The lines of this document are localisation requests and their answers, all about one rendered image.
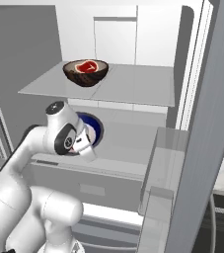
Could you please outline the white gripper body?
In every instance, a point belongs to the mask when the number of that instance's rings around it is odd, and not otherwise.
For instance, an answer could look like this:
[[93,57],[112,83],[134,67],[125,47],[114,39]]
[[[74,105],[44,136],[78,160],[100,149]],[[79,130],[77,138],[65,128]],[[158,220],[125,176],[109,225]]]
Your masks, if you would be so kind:
[[79,153],[85,158],[86,161],[91,162],[97,158],[92,145],[92,139],[89,136],[89,130],[84,128],[79,136]]

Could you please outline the blue bowl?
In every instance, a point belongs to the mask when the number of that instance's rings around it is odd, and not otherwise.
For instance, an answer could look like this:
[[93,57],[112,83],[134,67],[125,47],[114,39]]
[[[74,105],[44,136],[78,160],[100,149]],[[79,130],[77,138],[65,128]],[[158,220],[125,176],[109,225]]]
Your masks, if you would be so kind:
[[88,136],[90,137],[92,145],[96,147],[103,138],[103,123],[96,116],[89,113],[78,112],[77,115],[87,126]]

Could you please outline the glass fridge shelf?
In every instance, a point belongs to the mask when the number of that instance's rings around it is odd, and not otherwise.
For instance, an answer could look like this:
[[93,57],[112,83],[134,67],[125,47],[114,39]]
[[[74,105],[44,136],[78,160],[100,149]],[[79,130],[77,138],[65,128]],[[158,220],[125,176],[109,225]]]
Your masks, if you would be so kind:
[[20,94],[122,102],[151,106],[175,105],[174,68],[109,64],[105,78],[93,87],[80,87],[66,78],[59,62],[19,91]]
[[157,127],[166,125],[166,115],[116,109],[74,106],[76,112],[97,117],[104,126],[103,138],[95,147],[97,158],[86,162],[82,156],[38,154],[36,160],[56,162],[143,178],[154,144]]

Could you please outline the white fridge drawer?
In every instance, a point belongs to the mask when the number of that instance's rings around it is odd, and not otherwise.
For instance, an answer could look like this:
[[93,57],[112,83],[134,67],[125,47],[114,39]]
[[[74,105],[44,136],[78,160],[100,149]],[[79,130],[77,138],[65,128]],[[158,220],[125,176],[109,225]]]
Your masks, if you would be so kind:
[[36,162],[24,169],[23,176],[30,186],[47,187],[87,204],[137,211],[140,203],[137,179]]

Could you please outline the dark brown bowl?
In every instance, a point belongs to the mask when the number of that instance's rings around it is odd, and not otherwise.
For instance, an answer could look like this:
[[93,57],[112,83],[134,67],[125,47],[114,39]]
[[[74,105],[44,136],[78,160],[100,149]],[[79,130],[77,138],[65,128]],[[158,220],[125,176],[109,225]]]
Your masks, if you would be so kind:
[[[80,64],[86,60],[93,60],[98,63],[99,70],[94,73],[79,73],[75,70],[75,65]],[[102,60],[97,59],[79,59],[65,63],[62,67],[65,76],[80,87],[93,87],[103,80],[108,71],[109,65]]]

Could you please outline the red raw steak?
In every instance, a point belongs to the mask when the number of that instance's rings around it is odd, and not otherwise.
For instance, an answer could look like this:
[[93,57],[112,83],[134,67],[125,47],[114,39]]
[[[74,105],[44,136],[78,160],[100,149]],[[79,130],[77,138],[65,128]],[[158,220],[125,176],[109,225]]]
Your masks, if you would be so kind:
[[75,65],[75,70],[79,73],[94,73],[99,70],[98,63],[93,60],[86,60]]

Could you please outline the grey fridge door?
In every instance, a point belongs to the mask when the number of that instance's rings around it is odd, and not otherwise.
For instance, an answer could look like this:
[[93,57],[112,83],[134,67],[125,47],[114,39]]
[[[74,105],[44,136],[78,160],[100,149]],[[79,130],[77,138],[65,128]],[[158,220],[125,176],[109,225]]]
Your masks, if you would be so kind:
[[191,253],[223,156],[224,0],[219,0],[165,253]]

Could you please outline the white fridge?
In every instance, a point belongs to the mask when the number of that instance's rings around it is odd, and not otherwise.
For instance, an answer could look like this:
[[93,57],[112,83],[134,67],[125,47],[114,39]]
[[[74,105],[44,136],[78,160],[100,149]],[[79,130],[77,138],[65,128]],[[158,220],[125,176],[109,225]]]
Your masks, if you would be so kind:
[[[187,130],[190,90],[199,75],[198,52],[207,33],[209,0],[0,0],[0,160],[23,130],[45,126],[45,108],[56,100],[74,106],[166,115],[167,127]],[[97,59],[107,64],[174,68],[173,107],[20,94],[59,62]],[[141,183],[145,177],[104,173]]]

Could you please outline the clear door bin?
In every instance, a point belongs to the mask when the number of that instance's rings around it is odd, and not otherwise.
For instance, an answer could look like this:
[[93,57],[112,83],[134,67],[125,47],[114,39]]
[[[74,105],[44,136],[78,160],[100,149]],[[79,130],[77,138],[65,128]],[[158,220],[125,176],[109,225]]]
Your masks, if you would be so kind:
[[174,192],[151,187],[147,194],[136,253],[165,253],[170,229]]
[[187,150],[188,132],[158,127],[140,191],[139,214],[144,214],[152,187],[177,194]]

